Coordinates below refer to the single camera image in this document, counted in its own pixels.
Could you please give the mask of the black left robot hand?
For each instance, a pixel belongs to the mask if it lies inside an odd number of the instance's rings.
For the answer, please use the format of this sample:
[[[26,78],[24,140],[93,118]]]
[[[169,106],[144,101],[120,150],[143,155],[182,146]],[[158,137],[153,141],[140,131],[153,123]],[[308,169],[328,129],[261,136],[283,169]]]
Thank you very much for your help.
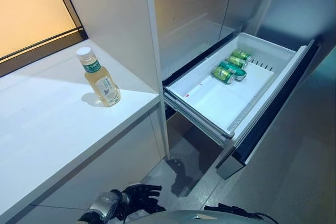
[[[149,214],[166,211],[159,205],[158,199],[162,186],[135,184],[127,187],[122,193],[127,196],[128,201],[123,204],[122,216],[127,216],[139,210],[144,210]]]

